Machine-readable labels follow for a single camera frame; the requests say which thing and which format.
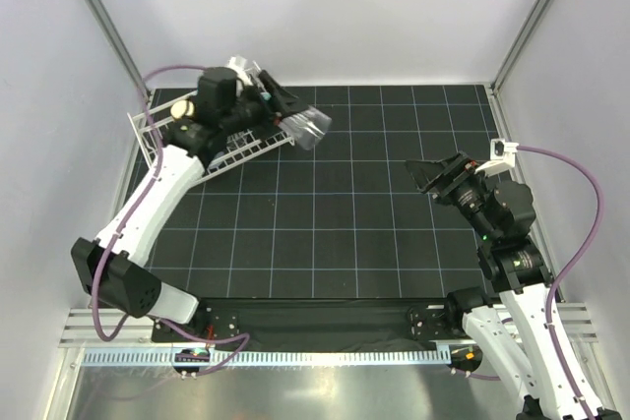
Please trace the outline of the tall clear glass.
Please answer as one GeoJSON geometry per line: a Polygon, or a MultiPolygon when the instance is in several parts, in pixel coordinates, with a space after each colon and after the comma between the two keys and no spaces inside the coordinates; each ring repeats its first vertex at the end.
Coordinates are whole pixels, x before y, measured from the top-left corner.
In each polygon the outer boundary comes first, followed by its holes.
{"type": "Polygon", "coordinates": [[[304,150],[314,149],[328,133],[332,118],[321,110],[308,106],[280,122],[279,127],[304,150]]]}

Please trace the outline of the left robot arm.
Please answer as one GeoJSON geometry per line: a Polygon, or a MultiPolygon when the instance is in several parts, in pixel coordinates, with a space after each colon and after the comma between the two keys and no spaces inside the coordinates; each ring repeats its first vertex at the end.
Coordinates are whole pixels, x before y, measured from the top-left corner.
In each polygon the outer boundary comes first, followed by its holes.
{"type": "Polygon", "coordinates": [[[93,317],[100,305],[127,317],[167,319],[187,341],[208,330],[197,296],[146,270],[160,232],[188,190],[242,132],[288,129],[309,105],[282,87],[269,72],[229,64],[202,70],[196,90],[170,106],[164,131],[147,121],[157,145],[154,162],[119,213],[93,239],[80,238],[71,258],[93,317]]]}

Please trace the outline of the metal cup with brown base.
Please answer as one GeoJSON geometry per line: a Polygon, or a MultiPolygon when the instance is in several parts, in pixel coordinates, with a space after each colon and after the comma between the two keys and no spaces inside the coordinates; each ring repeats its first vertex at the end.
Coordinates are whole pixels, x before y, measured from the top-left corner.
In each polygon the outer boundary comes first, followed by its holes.
{"type": "Polygon", "coordinates": [[[188,98],[177,100],[170,106],[170,116],[173,120],[192,119],[195,116],[195,104],[188,98]]]}

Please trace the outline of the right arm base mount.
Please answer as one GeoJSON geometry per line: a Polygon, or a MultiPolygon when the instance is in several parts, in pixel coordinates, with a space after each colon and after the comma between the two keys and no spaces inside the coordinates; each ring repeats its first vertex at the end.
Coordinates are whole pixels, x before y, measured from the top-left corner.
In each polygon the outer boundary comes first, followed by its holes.
{"type": "Polygon", "coordinates": [[[441,304],[411,306],[407,319],[411,336],[416,341],[433,342],[447,339],[451,334],[445,307],[441,304]]]}

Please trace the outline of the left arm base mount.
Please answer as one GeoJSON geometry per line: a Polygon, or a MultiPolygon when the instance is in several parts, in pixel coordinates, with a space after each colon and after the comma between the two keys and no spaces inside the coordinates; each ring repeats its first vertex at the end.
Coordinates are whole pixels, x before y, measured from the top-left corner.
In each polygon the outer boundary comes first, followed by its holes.
{"type": "MultiPolygon", "coordinates": [[[[226,339],[240,334],[238,313],[231,309],[211,308],[181,328],[188,334],[204,340],[226,339]]],[[[191,342],[191,339],[163,322],[154,324],[151,340],[155,343],[191,342]]]]}

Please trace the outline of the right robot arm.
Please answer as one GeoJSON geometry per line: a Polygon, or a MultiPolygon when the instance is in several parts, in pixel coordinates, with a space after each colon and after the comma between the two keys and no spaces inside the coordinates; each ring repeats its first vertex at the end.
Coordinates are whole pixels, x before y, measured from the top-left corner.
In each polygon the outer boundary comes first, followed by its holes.
{"type": "Polygon", "coordinates": [[[618,419],[584,374],[559,315],[553,276],[532,240],[536,220],[529,186],[501,181],[488,186],[492,167],[505,170],[513,158],[494,156],[479,164],[463,152],[442,160],[408,160],[417,190],[455,208],[480,238],[479,266],[514,323],[508,333],[498,310],[480,288],[446,297],[445,330],[469,337],[515,401],[518,419],[618,419]]]}

